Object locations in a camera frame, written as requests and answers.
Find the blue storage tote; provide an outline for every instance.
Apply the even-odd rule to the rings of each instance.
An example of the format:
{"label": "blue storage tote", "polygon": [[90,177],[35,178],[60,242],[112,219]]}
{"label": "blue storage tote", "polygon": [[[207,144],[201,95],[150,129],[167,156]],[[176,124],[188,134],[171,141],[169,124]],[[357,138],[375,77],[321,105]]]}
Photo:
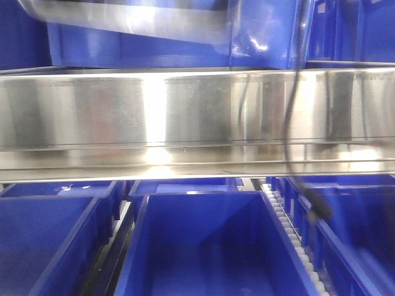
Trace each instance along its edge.
{"label": "blue storage tote", "polygon": [[65,183],[13,184],[0,192],[0,197],[28,195],[95,196],[100,198],[98,207],[101,220],[100,235],[107,243],[114,230],[114,220],[120,218],[120,203],[124,196],[124,181],[87,181]]}
{"label": "blue storage tote", "polygon": [[[305,187],[314,188],[316,192],[348,192],[353,188],[361,187],[363,190],[380,190],[382,187],[394,187],[393,175],[334,175],[334,176],[301,176],[299,179]],[[283,206],[286,213],[290,214],[294,226],[301,231],[302,207],[297,201],[302,193],[301,188],[291,178],[271,178],[272,188],[279,192],[283,198]]]}
{"label": "blue storage tote", "polygon": [[261,192],[147,195],[116,296],[319,295]]}
{"label": "blue storage tote", "polygon": [[[99,6],[102,14],[107,13],[110,19],[113,14],[110,1],[75,2],[80,4],[85,2],[87,6],[90,5],[90,13],[86,12],[86,14],[89,14],[90,20],[96,23],[85,24],[86,27],[74,26],[77,23],[56,24],[54,23],[56,17],[48,15],[46,19],[51,21],[48,23],[48,34],[53,65],[99,68],[270,67],[287,69],[295,68],[297,64],[296,56],[299,46],[296,40],[296,30],[301,27],[297,17],[301,0],[126,1],[123,4],[125,7],[157,8],[155,17],[166,20],[167,26],[163,23],[158,25],[151,14],[144,20],[145,27],[141,23],[136,25],[144,28],[142,32],[153,28],[153,35],[125,33],[123,29],[135,31],[129,27],[122,30],[115,29],[119,23],[98,25],[98,21],[94,19],[93,7]],[[307,55],[314,2],[315,0],[306,1],[306,12],[303,15],[304,26],[301,27],[303,60],[306,60]],[[198,11],[202,15],[201,21],[196,17],[187,18],[187,20],[184,17],[180,20],[179,17],[172,15],[175,9],[183,9],[185,14]],[[118,19],[125,19],[126,24],[129,18],[128,15],[120,15]],[[192,20],[196,22],[195,25],[188,23]],[[210,20],[215,23],[212,29],[207,27]],[[108,30],[114,31],[99,30],[99,28],[107,27]],[[158,34],[157,32],[162,31],[162,27],[168,27],[166,33],[172,30],[177,31],[175,37]],[[188,31],[187,28],[191,30],[189,34],[184,32]],[[201,40],[209,34],[213,34],[211,39]]]}
{"label": "blue storage tote", "polygon": [[393,0],[318,0],[309,59],[395,62]]}
{"label": "blue storage tote", "polygon": [[98,202],[0,199],[0,295],[77,295],[100,248]]}
{"label": "blue storage tote", "polygon": [[196,193],[210,191],[237,191],[243,185],[240,178],[198,178],[198,179],[163,179],[142,180],[132,186],[129,200],[133,203],[135,221],[140,211],[144,195],[152,193]]}
{"label": "blue storage tote", "polygon": [[[322,191],[333,217],[311,225],[306,247],[338,295],[395,295],[395,191],[390,187]],[[299,198],[304,216],[310,208]]]}
{"label": "blue storage tote", "polygon": [[46,24],[29,17],[17,0],[0,0],[0,70],[50,64]]}

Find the blue plastic bin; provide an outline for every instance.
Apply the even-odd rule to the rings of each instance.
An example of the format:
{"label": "blue plastic bin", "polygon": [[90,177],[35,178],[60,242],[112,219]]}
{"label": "blue plastic bin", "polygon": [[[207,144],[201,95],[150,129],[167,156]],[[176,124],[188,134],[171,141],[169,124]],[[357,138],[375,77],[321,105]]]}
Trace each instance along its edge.
{"label": "blue plastic bin", "polygon": [[133,203],[133,215],[137,220],[141,203],[146,194],[152,193],[195,193],[237,191],[243,185],[240,178],[198,178],[198,179],[163,179],[137,181],[129,193],[129,200]]}
{"label": "blue plastic bin", "polygon": [[318,0],[309,59],[395,62],[393,0]]}
{"label": "blue plastic bin", "polygon": [[[307,0],[304,16],[304,60],[314,1]],[[294,68],[296,12],[300,3],[301,0],[131,0],[128,5],[225,10],[229,39],[221,44],[204,44],[49,23],[52,63],[103,68]]]}
{"label": "blue plastic bin", "polygon": [[120,218],[120,203],[124,196],[124,181],[93,181],[66,183],[25,183],[13,184],[0,192],[0,197],[34,195],[95,196],[100,198],[98,218],[100,237],[108,243],[114,230],[114,220]]}
{"label": "blue plastic bin", "polygon": [[[339,175],[339,176],[302,176],[300,180],[306,187],[314,188],[317,193],[333,192],[347,193],[350,188],[361,188],[363,190],[381,190],[383,186],[394,187],[395,178],[393,175]],[[299,233],[306,232],[301,229],[302,207],[298,202],[298,197],[302,193],[301,189],[294,184],[290,178],[272,178],[276,190],[283,198],[283,206],[286,213],[289,213],[293,224]]]}
{"label": "blue plastic bin", "polygon": [[[390,187],[321,192],[334,215],[311,225],[307,249],[338,295],[395,295],[395,191]],[[304,214],[310,204],[300,197]]]}
{"label": "blue plastic bin", "polygon": [[319,295],[260,192],[144,198],[116,296]]}
{"label": "blue plastic bin", "polygon": [[50,64],[45,23],[29,17],[17,0],[0,0],[0,70]]}
{"label": "blue plastic bin", "polygon": [[0,295],[77,295],[100,248],[98,202],[0,199]]}

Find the metal frame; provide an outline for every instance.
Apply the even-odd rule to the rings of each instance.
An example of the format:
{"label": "metal frame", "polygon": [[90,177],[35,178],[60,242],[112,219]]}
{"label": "metal frame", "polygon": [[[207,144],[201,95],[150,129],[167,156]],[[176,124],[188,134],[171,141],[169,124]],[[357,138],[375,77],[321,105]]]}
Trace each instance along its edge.
{"label": "metal frame", "polygon": [[[287,174],[294,71],[27,72],[0,76],[0,182]],[[394,173],[394,93],[395,68],[302,71],[296,172]]]}

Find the stainless steel rail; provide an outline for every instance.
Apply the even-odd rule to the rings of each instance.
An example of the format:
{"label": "stainless steel rail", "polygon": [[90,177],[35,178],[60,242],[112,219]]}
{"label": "stainless steel rail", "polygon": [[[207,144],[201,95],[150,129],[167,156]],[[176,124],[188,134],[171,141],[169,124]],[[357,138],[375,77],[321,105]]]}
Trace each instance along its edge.
{"label": "stainless steel rail", "polygon": [[[293,71],[4,74],[4,183],[287,174]],[[290,132],[296,171],[394,173],[394,94],[395,68],[303,71]]]}

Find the black cable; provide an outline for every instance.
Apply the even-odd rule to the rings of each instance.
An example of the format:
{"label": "black cable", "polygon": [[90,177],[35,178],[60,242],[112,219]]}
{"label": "black cable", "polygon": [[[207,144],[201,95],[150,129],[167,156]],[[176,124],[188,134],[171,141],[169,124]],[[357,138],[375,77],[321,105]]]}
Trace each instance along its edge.
{"label": "black cable", "polygon": [[298,26],[295,31],[296,49],[297,49],[296,73],[295,73],[294,84],[291,91],[291,96],[289,98],[289,102],[285,112],[284,127],[283,127],[284,156],[285,156],[286,169],[287,172],[290,174],[290,178],[292,179],[293,183],[301,189],[302,195],[305,196],[312,205],[310,209],[310,213],[313,214],[313,216],[316,218],[329,219],[332,216],[332,209],[329,207],[327,202],[321,196],[319,196],[316,192],[314,192],[312,188],[305,187],[301,179],[296,176],[296,172],[291,163],[291,155],[289,152],[289,127],[291,124],[291,117],[295,105],[297,89],[299,87],[301,69],[304,66],[303,65],[304,63],[303,30],[305,30],[306,26],[303,24],[303,18],[306,12],[307,2],[309,2],[309,0],[301,1],[299,12],[297,13]]}

